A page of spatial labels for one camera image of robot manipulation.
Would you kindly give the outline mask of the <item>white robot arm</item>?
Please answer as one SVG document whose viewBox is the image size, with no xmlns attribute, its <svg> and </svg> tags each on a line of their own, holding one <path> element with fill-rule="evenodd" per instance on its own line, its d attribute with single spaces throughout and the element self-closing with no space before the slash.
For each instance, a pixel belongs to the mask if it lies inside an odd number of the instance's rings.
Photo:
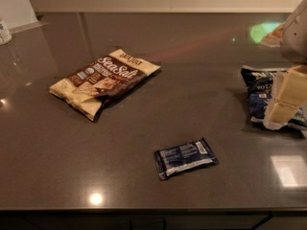
<svg viewBox="0 0 307 230">
<path fill-rule="evenodd" d="M 280 46 L 293 66 L 277 73 L 263 124 L 270 130 L 285 126 L 307 103 L 307 0 L 302 0 L 285 22 Z"/>
</svg>

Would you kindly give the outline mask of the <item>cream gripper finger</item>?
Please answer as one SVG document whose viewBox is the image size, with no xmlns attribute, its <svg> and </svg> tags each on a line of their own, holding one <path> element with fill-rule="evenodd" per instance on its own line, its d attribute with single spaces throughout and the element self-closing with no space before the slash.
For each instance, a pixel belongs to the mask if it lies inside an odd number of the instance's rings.
<svg viewBox="0 0 307 230">
<path fill-rule="evenodd" d="M 273 79 L 272 97 L 265 111 L 265 128 L 285 126 L 307 103 L 307 65 L 301 64 L 278 72 Z"/>
</svg>

